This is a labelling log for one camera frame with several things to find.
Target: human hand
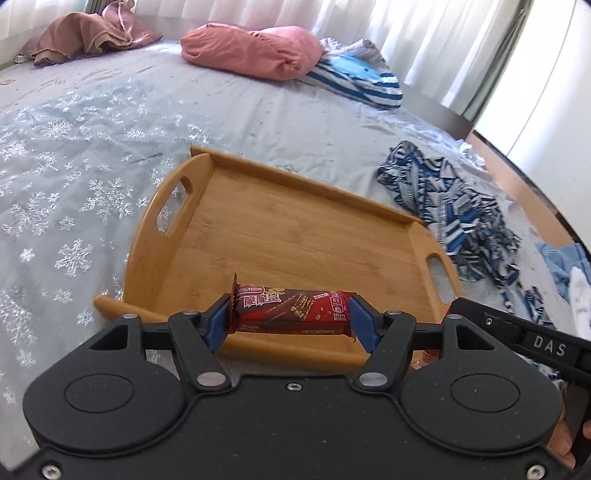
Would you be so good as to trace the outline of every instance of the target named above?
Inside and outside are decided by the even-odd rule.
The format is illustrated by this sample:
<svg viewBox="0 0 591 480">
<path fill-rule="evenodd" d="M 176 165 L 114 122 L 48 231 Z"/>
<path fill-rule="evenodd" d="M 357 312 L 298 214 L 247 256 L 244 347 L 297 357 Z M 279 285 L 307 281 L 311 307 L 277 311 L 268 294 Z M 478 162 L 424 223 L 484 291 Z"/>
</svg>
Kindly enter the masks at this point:
<svg viewBox="0 0 591 480">
<path fill-rule="evenodd" d="M 548 450 L 555 454 L 562 462 L 569 468 L 574 468 L 575 459 L 570 451 L 573 447 L 573 435 L 564 421 L 566 415 L 566 408 L 562 405 L 562 412 L 560 413 L 560 420 L 554 429 L 552 437 L 548 442 Z M 583 426 L 583 435 L 585 438 L 591 440 L 591 420 L 588 420 Z"/>
</svg>

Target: tray handle hole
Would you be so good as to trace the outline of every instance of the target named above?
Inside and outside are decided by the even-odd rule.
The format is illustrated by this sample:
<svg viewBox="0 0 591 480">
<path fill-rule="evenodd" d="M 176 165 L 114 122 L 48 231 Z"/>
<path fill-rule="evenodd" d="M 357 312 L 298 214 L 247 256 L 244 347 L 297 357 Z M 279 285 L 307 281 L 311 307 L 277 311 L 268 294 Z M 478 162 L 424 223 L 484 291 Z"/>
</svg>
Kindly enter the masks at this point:
<svg viewBox="0 0 591 480">
<path fill-rule="evenodd" d="M 437 295 L 442 303 L 450 303 L 455 297 L 452 281 L 447 275 L 447 271 L 438 255 L 432 255 L 427 258 L 427 268 L 433 285 L 437 289 Z"/>
<path fill-rule="evenodd" d="M 177 186 L 169 195 L 166 203 L 162 207 L 162 210 L 160 210 L 158 213 L 158 218 L 156 218 L 156 226 L 162 234 L 166 234 L 166 232 L 168 232 L 168 229 L 173 224 L 173 221 L 176 218 L 185 198 L 187 198 L 188 194 L 190 193 L 190 191 L 188 191 L 188 189 L 185 187 L 185 182 L 183 182 L 183 180 L 184 178 L 177 183 Z"/>
</svg>

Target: wooden floor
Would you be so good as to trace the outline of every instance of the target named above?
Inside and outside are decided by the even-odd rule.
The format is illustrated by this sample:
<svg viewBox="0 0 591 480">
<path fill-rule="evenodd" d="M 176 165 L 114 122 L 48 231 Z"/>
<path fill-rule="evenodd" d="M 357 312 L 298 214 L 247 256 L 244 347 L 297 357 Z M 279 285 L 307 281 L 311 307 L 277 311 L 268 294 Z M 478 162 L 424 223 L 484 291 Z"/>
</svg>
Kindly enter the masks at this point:
<svg viewBox="0 0 591 480">
<path fill-rule="evenodd" d="M 486 169 L 500 187 L 521 205 L 527 218 L 537 228 L 545 242 L 555 248 L 574 243 L 570 234 L 556 218 L 553 207 L 544 203 L 519 174 L 507 165 L 506 160 L 474 134 L 468 135 L 466 141 L 484 158 Z"/>
</svg>

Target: white curtain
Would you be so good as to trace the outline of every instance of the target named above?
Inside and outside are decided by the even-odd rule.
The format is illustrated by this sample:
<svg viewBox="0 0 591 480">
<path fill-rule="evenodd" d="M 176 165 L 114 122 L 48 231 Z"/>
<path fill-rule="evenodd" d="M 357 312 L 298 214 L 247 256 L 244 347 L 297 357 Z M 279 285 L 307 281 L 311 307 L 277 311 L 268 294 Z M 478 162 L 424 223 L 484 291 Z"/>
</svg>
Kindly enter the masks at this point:
<svg viewBox="0 0 591 480">
<path fill-rule="evenodd" d="M 404 83 L 462 112 L 498 48 L 518 0 L 137 0 L 165 36 L 204 23 L 257 30 L 299 25 L 343 43 L 369 38 Z"/>
<path fill-rule="evenodd" d="M 76 0 L 8 0 L 0 6 L 0 65 L 12 60 L 32 35 L 73 9 Z"/>
</svg>

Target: blue gripper pad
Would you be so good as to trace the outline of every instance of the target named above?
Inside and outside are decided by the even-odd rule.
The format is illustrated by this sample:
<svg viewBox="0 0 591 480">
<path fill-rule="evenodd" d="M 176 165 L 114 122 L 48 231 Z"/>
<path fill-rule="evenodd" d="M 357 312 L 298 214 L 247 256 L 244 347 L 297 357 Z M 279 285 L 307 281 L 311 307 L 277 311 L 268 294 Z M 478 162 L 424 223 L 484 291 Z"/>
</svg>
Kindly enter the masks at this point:
<svg viewBox="0 0 591 480">
<path fill-rule="evenodd" d="M 226 333 L 226 326 L 230 315 L 229 309 L 230 295 L 219 299 L 206 312 L 206 315 L 209 317 L 209 328 L 203 340 L 212 353 L 217 353 L 228 335 Z"/>
<path fill-rule="evenodd" d="M 353 297 L 349 298 L 347 306 L 351 317 L 351 329 L 365 351 L 372 353 L 381 340 L 375 330 L 374 318 Z"/>
</svg>

